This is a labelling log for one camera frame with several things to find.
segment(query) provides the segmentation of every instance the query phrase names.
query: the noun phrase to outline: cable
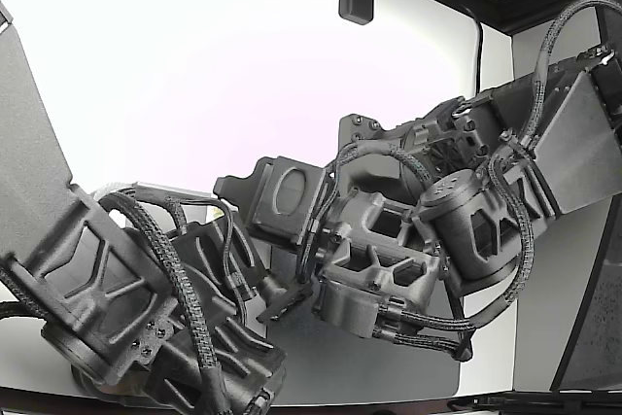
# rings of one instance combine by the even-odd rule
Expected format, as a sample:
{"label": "cable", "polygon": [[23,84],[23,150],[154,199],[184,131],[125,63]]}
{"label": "cable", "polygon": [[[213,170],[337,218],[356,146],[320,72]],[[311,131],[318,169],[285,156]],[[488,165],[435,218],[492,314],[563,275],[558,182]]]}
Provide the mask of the cable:
{"label": "cable", "polygon": [[469,7],[465,5],[461,5],[461,7],[471,18],[473,18],[473,21],[475,21],[475,26],[477,27],[477,50],[475,52],[475,95],[477,95],[482,90],[482,54],[484,52],[484,27],[482,26],[482,22]]}
{"label": "cable", "polygon": [[4,284],[7,289],[19,300],[19,302],[30,312],[32,316],[41,318],[48,322],[53,321],[53,316],[44,308],[29,291],[25,291],[20,287],[11,276],[0,267],[0,283]]}
{"label": "cable", "polygon": [[[238,287],[245,287],[247,290],[250,289],[246,278],[242,274],[240,270],[239,264],[231,257],[231,240],[233,239],[233,232],[235,230],[235,224],[233,222],[233,215],[231,214],[230,208],[224,204],[219,199],[213,198],[201,198],[201,199],[179,199],[181,204],[189,205],[189,206],[214,206],[221,211],[225,215],[225,235],[223,240],[223,269],[225,270],[225,278],[229,284],[229,287],[233,291],[233,295],[235,296],[235,301],[237,302],[237,306],[240,310],[240,322],[243,326],[246,326],[248,312],[246,309],[246,304],[244,303],[244,299],[242,298],[242,294],[238,291]],[[242,234],[239,232],[239,237],[242,240],[242,244],[244,244],[244,240],[242,239]],[[250,250],[248,250],[247,255],[252,255]],[[231,269],[229,263],[233,264],[235,268],[235,273],[231,274]]]}
{"label": "cable", "polygon": [[534,71],[534,107],[529,119],[521,129],[519,141],[524,146],[529,145],[532,149],[536,141],[533,140],[537,127],[542,118],[544,108],[544,98],[546,94],[546,82],[548,80],[548,66],[555,43],[557,42],[562,29],[568,21],[577,13],[591,7],[607,7],[618,15],[622,16],[622,5],[614,0],[578,0],[567,6],[560,15],[553,21],[546,37],[542,42],[539,55],[537,57],[536,69]]}
{"label": "cable", "polygon": [[138,228],[145,236],[155,257],[166,272],[177,297],[196,351],[204,390],[211,396],[217,413],[230,414],[230,404],[225,394],[223,374],[216,356],[212,338],[205,323],[199,298],[175,248],[162,232],[154,218],[130,196],[119,192],[106,194],[99,203],[107,211],[117,210]]}
{"label": "cable", "polygon": [[460,348],[460,343],[447,339],[446,337],[437,337],[433,335],[396,334],[395,343],[397,345],[407,345],[418,349],[444,352],[449,354],[454,360],[459,358],[457,352]]}
{"label": "cable", "polygon": [[175,223],[175,228],[177,228],[178,230],[181,230],[185,225],[188,224],[188,219],[186,218],[186,213],[184,212],[184,208],[182,208],[182,204],[172,196],[166,196],[163,200],[146,200],[141,198],[140,196],[136,196],[136,188],[134,187],[121,187],[118,191],[120,193],[126,194],[127,196],[135,198],[141,203],[152,204],[154,206],[158,206],[164,209],[173,219],[173,223]]}
{"label": "cable", "polygon": [[0,302],[0,320],[5,318],[38,318],[33,315],[28,308],[20,301]]}

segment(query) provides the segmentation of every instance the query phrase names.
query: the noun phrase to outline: white wall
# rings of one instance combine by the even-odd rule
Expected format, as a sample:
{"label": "white wall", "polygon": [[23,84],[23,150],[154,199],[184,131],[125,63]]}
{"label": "white wall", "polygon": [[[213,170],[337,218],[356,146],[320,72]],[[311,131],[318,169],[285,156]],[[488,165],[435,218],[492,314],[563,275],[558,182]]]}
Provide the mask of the white wall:
{"label": "white wall", "polygon": [[[344,115],[391,127],[472,93],[474,26],[431,0],[376,0],[365,27],[341,19],[338,0],[2,1],[86,190],[143,180],[209,191],[262,156],[323,164]],[[484,87],[512,79],[510,48],[486,30]],[[16,337],[2,338],[0,385],[74,394],[38,326],[0,326]],[[507,349],[497,337],[484,349]],[[509,389],[494,371],[482,377]]]}

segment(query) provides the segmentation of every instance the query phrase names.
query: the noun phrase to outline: cutout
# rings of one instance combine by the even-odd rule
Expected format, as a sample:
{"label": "cutout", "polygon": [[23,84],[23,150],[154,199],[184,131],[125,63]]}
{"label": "cutout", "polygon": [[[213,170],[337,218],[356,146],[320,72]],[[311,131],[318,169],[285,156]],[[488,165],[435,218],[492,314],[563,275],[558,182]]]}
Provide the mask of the cutout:
{"label": "cutout", "polygon": [[393,271],[393,281],[397,286],[411,286],[420,277],[421,267],[412,261],[404,267],[398,267]]}
{"label": "cutout", "polygon": [[371,231],[386,235],[387,237],[397,238],[401,231],[401,216],[392,211],[382,210]]}
{"label": "cutout", "polygon": [[349,271],[361,272],[371,266],[371,258],[366,253],[353,251],[350,260],[343,264],[343,266]]}
{"label": "cutout", "polygon": [[99,238],[85,227],[71,261],[47,274],[46,280],[64,297],[87,286],[96,273],[99,244]]}
{"label": "cutout", "polygon": [[484,215],[482,210],[477,211],[470,217],[473,237],[475,240],[475,250],[480,256],[486,258],[493,254],[495,240],[495,226]]}

